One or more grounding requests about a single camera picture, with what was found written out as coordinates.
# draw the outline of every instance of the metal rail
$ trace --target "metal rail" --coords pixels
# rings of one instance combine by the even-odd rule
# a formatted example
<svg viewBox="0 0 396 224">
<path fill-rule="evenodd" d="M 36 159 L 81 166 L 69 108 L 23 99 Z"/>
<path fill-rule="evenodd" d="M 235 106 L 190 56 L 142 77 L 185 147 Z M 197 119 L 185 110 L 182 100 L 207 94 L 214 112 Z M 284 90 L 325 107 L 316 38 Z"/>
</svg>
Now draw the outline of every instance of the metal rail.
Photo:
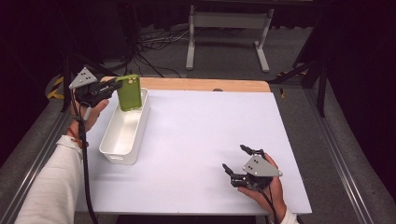
<svg viewBox="0 0 396 224">
<path fill-rule="evenodd" d="M 36 176 L 39 174 L 39 172 L 47 163 L 48 159 L 55 150 L 56 141 L 63 133 L 64 130 L 62 129 L 62 127 L 65 125 L 65 122 L 67 121 L 68 118 L 70 118 L 70 114 L 67 112 L 66 113 L 63 112 L 56 119 L 52 127 L 52 130 L 49 134 L 49 137 L 47 138 L 43 147 L 39 151 L 31 168 L 25 175 L 20 187 L 18 188 L 18 191 L 15 193 L 15 196 L 12 199 L 11 203 L 9 204 L 6 212 L 3 214 L 2 218 L 0 219 L 0 223 L 11 224 L 15 222 L 15 219 L 17 218 L 17 215 L 23 205 L 24 199 L 26 198 L 27 192 L 29 191 L 30 187 L 35 181 Z"/>
<path fill-rule="evenodd" d="M 343 182 L 344 188 L 346 189 L 346 193 L 352 203 L 355 213 L 358 216 L 359 222 L 364 224 L 374 223 L 366 205 L 364 204 L 363 198 L 359 193 L 355 180 L 352 174 L 349 172 L 346 162 L 344 161 L 340 148 L 337 146 L 334 136 L 332 135 L 332 131 L 330 130 L 330 127 L 327 123 L 327 120 L 323 118 L 318 112 L 317 100 L 313 90 L 307 89 L 304 90 L 304 93 L 311 109 L 314 111 L 318 124 L 326 137 L 329 146 L 329 152 L 332 156 L 332 161 L 335 165 L 335 168 L 337 169 L 338 174 L 341 177 L 341 181 Z"/>
</svg>

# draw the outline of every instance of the metal stand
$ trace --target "metal stand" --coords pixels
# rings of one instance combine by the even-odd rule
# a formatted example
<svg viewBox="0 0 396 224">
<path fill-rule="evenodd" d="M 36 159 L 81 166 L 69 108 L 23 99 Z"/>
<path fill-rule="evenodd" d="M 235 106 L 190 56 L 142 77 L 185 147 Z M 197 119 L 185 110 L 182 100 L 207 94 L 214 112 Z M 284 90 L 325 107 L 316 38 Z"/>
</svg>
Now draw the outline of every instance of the metal stand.
<svg viewBox="0 0 396 224">
<path fill-rule="evenodd" d="M 195 7 L 190 8 L 190 41 L 187 52 L 186 69 L 192 70 L 195 52 L 195 27 L 227 27 L 227 28 L 245 28 L 245 29 L 262 29 L 260 41 L 256 41 L 255 49 L 262 66 L 262 71 L 268 73 L 270 68 L 265 58 L 262 46 L 268 29 L 273 18 L 274 10 L 269 9 L 267 14 L 245 14 L 245 13 L 214 13 L 214 12 L 195 12 Z"/>
</svg>

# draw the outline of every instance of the metal frame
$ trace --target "metal frame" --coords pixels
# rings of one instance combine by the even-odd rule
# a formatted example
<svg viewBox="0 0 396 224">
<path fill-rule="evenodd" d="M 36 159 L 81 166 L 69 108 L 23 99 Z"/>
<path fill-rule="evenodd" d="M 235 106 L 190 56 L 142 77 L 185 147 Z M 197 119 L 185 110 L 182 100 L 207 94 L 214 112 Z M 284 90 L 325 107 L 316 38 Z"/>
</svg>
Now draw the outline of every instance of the metal frame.
<svg viewBox="0 0 396 224">
<path fill-rule="evenodd" d="M 30 187 L 32 187 L 35 178 L 40 173 L 41 169 L 47 163 L 48 159 L 55 150 L 56 141 L 58 141 L 59 136 L 61 136 L 64 131 L 62 127 L 65 126 L 66 122 L 69 122 L 69 119 L 70 113 L 68 112 L 60 113 L 59 117 L 56 119 L 49 137 L 47 138 L 40 152 L 37 154 L 37 157 L 35 158 L 31 168 L 26 173 L 20 187 L 18 188 L 18 191 L 15 193 L 15 196 L 9 204 L 6 212 L 1 217 L 0 223 L 11 224 L 15 222 L 15 219 L 17 218 L 17 215 L 23 205 L 24 199 L 26 198 Z"/>
<path fill-rule="evenodd" d="M 334 136 L 332 135 L 332 131 L 330 130 L 330 127 L 327 123 L 327 120 L 320 115 L 317 109 L 316 97 L 313 90 L 304 90 L 304 92 L 305 97 L 307 98 L 308 103 L 315 114 L 318 124 L 326 137 L 329 146 L 329 152 L 332 157 L 332 162 L 334 163 L 335 168 L 337 169 L 337 172 L 341 177 L 341 181 L 343 182 L 344 188 L 346 189 L 346 194 L 348 195 L 349 200 L 352 203 L 355 213 L 359 219 L 359 223 L 374 223 L 373 219 L 370 216 L 369 210 L 364 203 L 363 198 L 361 197 L 358 186 L 356 185 L 352 174 L 349 172 L 347 163 L 344 161 L 341 150 L 337 146 Z"/>
<path fill-rule="evenodd" d="M 262 29 L 260 41 L 255 41 L 255 49 L 259 57 L 260 65 L 264 73 L 268 73 L 270 68 L 265 58 L 262 47 L 268 34 L 268 29 L 273 18 L 274 10 L 269 9 L 267 14 L 245 14 L 245 13 L 214 13 L 214 12 L 195 12 L 195 6 L 190 9 L 190 40 L 187 52 L 186 69 L 192 70 L 195 52 L 195 27 L 227 27 L 227 28 L 246 28 Z"/>
</svg>

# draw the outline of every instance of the table leg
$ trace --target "table leg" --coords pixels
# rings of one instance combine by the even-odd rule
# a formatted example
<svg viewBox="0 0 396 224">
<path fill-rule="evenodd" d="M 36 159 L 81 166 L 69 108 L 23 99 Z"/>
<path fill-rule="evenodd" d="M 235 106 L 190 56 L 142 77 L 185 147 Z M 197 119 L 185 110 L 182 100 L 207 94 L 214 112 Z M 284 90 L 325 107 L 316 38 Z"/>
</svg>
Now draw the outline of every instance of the table leg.
<svg viewBox="0 0 396 224">
<path fill-rule="evenodd" d="M 257 56 L 259 56 L 260 65 L 262 66 L 262 71 L 264 73 L 268 73 L 270 71 L 270 68 L 268 66 L 267 59 L 265 58 L 264 51 L 262 50 L 262 46 L 264 45 L 265 37 L 267 37 L 268 29 L 270 28 L 273 14 L 274 14 L 274 10 L 269 9 L 267 13 L 267 18 L 265 19 L 264 25 L 262 27 L 262 38 L 260 39 L 260 41 L 254 42 L 257 51 Z"/>
<path fill-rule="evenodd" d="M 194 51 L 195 51 L 195 39 L 194 39 L 194 6 L 190 9 L 190 40 L 189 40 L 189 51 L 187 52 L 186 69 L 192 70 L 194 67 Z"/>
</svg>

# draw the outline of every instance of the green object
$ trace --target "green object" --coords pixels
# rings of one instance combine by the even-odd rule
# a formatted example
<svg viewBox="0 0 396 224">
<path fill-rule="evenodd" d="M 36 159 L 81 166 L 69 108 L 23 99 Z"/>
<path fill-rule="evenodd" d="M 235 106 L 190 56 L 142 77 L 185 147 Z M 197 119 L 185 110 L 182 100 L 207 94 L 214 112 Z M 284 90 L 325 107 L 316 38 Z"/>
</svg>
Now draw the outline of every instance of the green object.
<svg viewBox="0 0 396 224">
<path fill-rule="evenodd" d="M 140 92 L 140 79 L 138 75 L 117 77 L 116 81 L 122 82 L 122 87 L 117 89 L 120 109 L 122 111 L 134 110 L 142 107 L 142 96 Z"/>
</svg>

